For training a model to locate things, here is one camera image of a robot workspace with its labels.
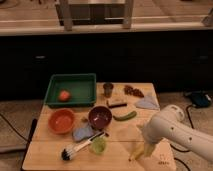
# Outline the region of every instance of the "banana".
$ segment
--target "banana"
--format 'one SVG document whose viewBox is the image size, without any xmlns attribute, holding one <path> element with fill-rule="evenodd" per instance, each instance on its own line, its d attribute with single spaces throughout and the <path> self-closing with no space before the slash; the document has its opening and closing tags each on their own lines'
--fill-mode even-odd
<svg viewBox="0 0 213 171">
<path fill-rule="evenodd" d="M 144 153 L 144 142 L 139 144 L 131 153 L 129 161 L 136 160 Z"/>
</svg>

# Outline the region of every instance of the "power cord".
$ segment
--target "power cord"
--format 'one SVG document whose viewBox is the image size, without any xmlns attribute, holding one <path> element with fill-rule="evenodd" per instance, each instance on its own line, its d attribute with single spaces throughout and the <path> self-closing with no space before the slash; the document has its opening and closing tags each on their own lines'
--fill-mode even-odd
<svg viewBox="0 0 213 171">
<path fill-rule="evenodd" d="M 190 109 L 191 107 L 194 107 L 194 105 L 193 105 L 193 104 L 190 104 L 190 105 L 188 105 L 188 106 L 186 107 L 186 113 L 187 113 L 187 116 L 188 116 L 188 119 L 189 119 L 191 128 L 194 129 L 194 124 L 193 124 L 193 122 L 192 122 L 192 120 L 191 120 L 191 116 L 190 116 L 190 112 L 189 112 L 189 109 Z M 177 147 L 175 147 L 175 146 L 172 145 L 172 144 L 170 144 L 170 146 L 171 146 L 174 150 L 176 150 L 176 151 L 178 151 L 178 152 L 181 152 L 181 153 L 188 153 L 188 152 L 190 152 L 190 150 L 180 150 L 180 149 L 178 149 Z"/>
<path fill-rule="evenodd" d="M 0 116 L 1 116 L 2 119 L 10 126 L 10 128 L 12 128 L 12 130 L 13 130 L 18 136 L 20 136 L 23 140 L 25 140 L 26 142 L 28 142 L 28 139 L 25 138 L 24 136 L 22 136 L 22 135 L 13 127 L 13 125 L 4 117 L 3 114 L 0 113 Z"/>
<path fill-rule="evenodd" d="M 180 159 L 178 159 L 178 158 L 174 158 L 176 161 L 178 161 L 178 162 L 180 162 L 181 164 L 183 164 L 184 166 L 185 166 L 185 168 L 188 170 L 188 171 L 191 171 L 191 169 L 189 168 L 189 166 L 186 164 L 186 163 L 184 163 L 182 160 L 180 160 Z"/>
</svg>

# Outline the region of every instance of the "wooden counter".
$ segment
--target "wooden counter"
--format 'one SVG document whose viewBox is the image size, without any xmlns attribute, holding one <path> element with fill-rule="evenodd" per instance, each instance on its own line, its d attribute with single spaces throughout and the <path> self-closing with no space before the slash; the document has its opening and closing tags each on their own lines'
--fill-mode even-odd
<svg viewBox="0 0 213 171">
<path fill-rule="evenodd" d="M 127 107 L 119 107 L 111 109 L 113 115 L 124 115 L 136 110 L 138 115 L 125 122 L 117 122 L 112 119 L 106 131 L 109 137 L 106 138 L 107 148 L 102 155 L 95 155 L 89 150 L 89 146 L 78 152 L 72 161 L 63 161 L 61 159 L 61 151 L 68 145 L 74 144 L 71 134 L 55 135 L 48 128 L 47 121 L 50 114 L 55 109 L 44 106 L 37 128 L 35 130 L 33 140 L 30 143 L 26 158 L 24 160 L 24 170 L 108 170 L 108 171 L 142 171 L 142 170 L 176 170 L 173 160 L 173 154 L 169 142 L 164 139 L 161 141 L 150 158 L 140 158 L 137 161 L 129 162 L 128 157 L 135 146 L 143 141 L 140 131 L 136 127 L 137 124 L 143 124 L 150 117 L 158 112 L 157 110 L 146 110 L 135 108 L 134 103 L 137 97 L 127 96 L 123 93 L 124 83 L 114 84 L 114 97 L 121 97 L 127 100 Z M 135 88 L 139 88 L 146 95 L 156 94 L 152 84 L 150 83 L 131 83 Z M 103 83 L 97 84 L 97 102 L 95 106 L 105 105 L 106 98 L 103 96 Z M 87 116 L 92 107 L 72 108 L 76 115 L 76 127 L 81 124 L 82 117 Z"/>
</svg>

